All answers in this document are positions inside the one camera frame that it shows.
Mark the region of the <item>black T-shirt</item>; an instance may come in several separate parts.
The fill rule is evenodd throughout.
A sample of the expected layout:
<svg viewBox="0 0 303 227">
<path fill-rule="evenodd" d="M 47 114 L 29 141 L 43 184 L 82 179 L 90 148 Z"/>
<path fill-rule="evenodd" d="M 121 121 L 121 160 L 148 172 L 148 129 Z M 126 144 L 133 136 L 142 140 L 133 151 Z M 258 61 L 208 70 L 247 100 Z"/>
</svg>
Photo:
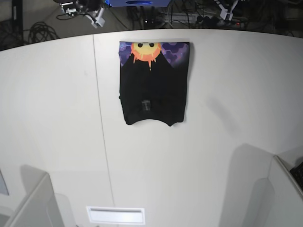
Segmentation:
<svg viewBox="0 0 303 227">
<path fill-rule="evenodd" d="M 184 121 L 189 42 L 120 42 L 119 99 L 125 123 Z"/>
</svg>

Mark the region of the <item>blue box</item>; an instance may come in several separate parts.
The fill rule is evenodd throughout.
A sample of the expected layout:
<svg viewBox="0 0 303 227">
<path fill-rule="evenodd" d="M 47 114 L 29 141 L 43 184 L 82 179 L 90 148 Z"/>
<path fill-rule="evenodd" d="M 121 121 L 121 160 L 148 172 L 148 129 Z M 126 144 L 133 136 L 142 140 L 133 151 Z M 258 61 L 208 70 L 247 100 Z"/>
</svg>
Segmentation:
<svg viewBox="0 0 303 227">
<path fill-rule="evenodd" d="M 170 3 L 170 0 L 106 0 L 105 3 L 112 7 L 166 7 Z"/>
</svg>

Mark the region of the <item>white power strip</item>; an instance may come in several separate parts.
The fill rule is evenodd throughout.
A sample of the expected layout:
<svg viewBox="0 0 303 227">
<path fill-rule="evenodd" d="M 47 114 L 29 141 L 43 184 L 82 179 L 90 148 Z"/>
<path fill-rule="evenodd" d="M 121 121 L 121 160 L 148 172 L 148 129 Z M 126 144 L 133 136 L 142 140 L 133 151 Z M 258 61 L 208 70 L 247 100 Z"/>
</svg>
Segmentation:
<svg viewBox="0 0 303 227">
<path fill-rule="evenodd" d="M 169 24 L 173 28 L 178 26 L 191 29 L 243 29 L 246 22 L 239 19 L 223 20 L 217 15 L 199 15 L 173 13 L 160 17 L 161 22 Z"/>
</svg>

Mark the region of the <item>black keyboard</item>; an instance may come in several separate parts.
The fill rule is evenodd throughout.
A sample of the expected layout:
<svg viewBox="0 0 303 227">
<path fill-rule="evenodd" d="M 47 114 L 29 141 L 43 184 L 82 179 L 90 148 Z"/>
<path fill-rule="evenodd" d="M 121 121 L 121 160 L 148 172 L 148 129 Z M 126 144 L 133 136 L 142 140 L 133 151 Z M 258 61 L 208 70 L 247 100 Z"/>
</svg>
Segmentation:
<svg viewBox="0 0 303 227">
<path fill-rule="evenodd" d="M 299 185 L 301 190 L 303 190 L 303 163 L 294 167 L 290 170 L 291 175 L 295 179 L 296 183 Z"/>
</svg>

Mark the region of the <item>white right partition panel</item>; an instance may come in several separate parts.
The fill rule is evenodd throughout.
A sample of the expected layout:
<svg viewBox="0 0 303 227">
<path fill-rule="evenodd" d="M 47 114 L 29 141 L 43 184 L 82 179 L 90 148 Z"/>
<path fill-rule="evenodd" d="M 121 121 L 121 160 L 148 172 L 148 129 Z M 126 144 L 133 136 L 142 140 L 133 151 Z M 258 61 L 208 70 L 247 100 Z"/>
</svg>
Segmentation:
<svg viewBox="0 0 303 227">
<path fill-rule="evenodd" d="M 247 214 L 249 227 L 301 227 L 303 192 L 282 160 L 272 159 L 267 178 L 256 182 Z"/>
</svg>

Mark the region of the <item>white partition panel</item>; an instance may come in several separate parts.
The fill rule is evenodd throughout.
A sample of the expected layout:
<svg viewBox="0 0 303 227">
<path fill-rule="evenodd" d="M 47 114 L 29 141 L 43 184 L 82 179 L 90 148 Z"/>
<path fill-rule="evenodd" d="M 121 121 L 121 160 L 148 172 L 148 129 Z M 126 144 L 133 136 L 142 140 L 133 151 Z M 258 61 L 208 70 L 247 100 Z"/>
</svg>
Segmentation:
<svg viewBox="0 0 303 227">
<path fill-rule="evenodd" d="M 22 165 L 0 173 L 2 227 L 75 227 L 69 199 L 56 193 L 48 172 Z"/>
<path fill-rule="evenodd" d="M 247 214 L 249 227 L 301 227 L 303 192 L 282 160 L 272 159 L 267 178 L 256 182 Z"/>
</svg>

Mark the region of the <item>white left partition panel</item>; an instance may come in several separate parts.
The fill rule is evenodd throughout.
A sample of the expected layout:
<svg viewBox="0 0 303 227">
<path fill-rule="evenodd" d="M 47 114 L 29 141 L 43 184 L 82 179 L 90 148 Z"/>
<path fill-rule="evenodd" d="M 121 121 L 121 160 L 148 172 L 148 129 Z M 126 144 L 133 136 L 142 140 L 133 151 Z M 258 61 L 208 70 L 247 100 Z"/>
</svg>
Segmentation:
<svg viewBox="0 0 303 227">
<path fill-rule="evenodd" d="M 22 165 L 0 173 L 2 227 L 75 227 L 69 199 L 56 193 L 48 172 Z"/>
</svg>

